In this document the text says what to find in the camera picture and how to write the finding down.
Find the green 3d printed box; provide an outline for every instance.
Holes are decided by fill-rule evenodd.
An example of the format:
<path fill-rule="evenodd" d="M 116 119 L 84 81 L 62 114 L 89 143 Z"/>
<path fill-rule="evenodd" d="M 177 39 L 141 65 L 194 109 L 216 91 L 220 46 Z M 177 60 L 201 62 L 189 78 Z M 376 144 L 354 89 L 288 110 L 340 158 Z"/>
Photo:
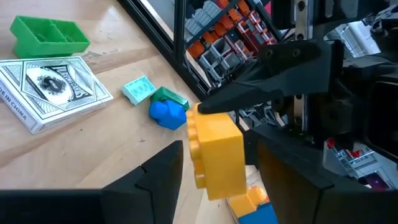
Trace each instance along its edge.
<path fill-rule="evenodd" d="M 19 58 L 66 57 L 84 52 L 90 45 L 74 22 L 17 16 L 10 27 L 17 37 L 14 53 Z"/>
<path fill-rule="evenodd" d="M 32 134 L 113 99 L 81 57 L 0 61 L 0 97 Z"/>

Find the wooden surface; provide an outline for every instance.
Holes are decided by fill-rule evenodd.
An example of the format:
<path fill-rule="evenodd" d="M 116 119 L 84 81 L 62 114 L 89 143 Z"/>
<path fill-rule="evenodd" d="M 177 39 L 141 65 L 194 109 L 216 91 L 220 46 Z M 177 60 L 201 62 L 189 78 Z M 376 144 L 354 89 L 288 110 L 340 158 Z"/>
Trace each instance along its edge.
<path fill-rule="evenodd" d="M 123 84 L 147 75 L 197 101 L 116 0 L 1 0 L 0 58 L 15 58 L 9 27 L 16 15 L 76 21 L 91 40 L 83 58 L 114 100 L 103 110 L 61 128 L 31 135 L 0 102 L 0 188 L 100 188 L 184 140 L 183 180 L 174 223 L 194 223 L 202 190 L 195 188 L 185 128 L 169 131 L 148 117 L 149 101 L 132 106 Z"/>

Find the blue lego piece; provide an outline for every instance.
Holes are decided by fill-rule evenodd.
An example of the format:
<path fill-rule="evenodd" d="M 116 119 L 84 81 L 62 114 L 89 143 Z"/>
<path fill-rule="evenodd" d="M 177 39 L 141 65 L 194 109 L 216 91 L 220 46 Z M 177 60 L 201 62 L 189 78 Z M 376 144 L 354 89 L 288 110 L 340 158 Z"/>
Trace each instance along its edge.
<path fill-rule="evenodd" d="M 154 101 L 151 103 L 149 116 L 156 120 L 159 126 L 171 130 L 176 130 L 187 122 L 184 107 L 170 100 Z"/>
<path fill-rule="evenodd" d="M 261 205 L 257 211 L 238 218 L 240 224 L 278 224 L 274 209 L 271 203 Z"/>

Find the green lego piece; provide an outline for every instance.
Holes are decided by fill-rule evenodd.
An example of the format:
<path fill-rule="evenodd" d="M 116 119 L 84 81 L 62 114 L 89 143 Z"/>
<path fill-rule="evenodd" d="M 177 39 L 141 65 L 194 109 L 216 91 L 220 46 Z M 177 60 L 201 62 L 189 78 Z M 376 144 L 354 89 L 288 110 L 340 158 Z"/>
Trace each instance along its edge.
<path fill-rule="evenodd" d="M 66 57 L 84 52 L 90 45 L 70 21 L 16 16 L 10 30 L 17 37 L 14 53 L 19 58 Z"/>
<path fill-rule="evenodd" d="M 150 102 L 171 100 L 174 103 L 178 103 L 185 108 L 185 111 L 189 110 L 189 102 L 185 98 L 182 98 L 178 94 L 162 86 L 160 87 L 151 97 Z"/>

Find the light cyan piece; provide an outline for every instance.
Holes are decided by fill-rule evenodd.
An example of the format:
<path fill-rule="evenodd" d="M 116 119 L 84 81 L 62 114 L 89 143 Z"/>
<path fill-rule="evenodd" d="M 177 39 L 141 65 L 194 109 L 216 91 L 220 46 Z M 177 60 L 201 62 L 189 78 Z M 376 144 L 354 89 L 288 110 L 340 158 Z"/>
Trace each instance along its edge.
<path fill-rule="evenodd" d="M 130 102 L 134 105 L 139 104 L 142 100 L 155 93 L 155 91 L 155 86 L 145 75 L 122 87 L 123 95 L 129 98 Z"/>

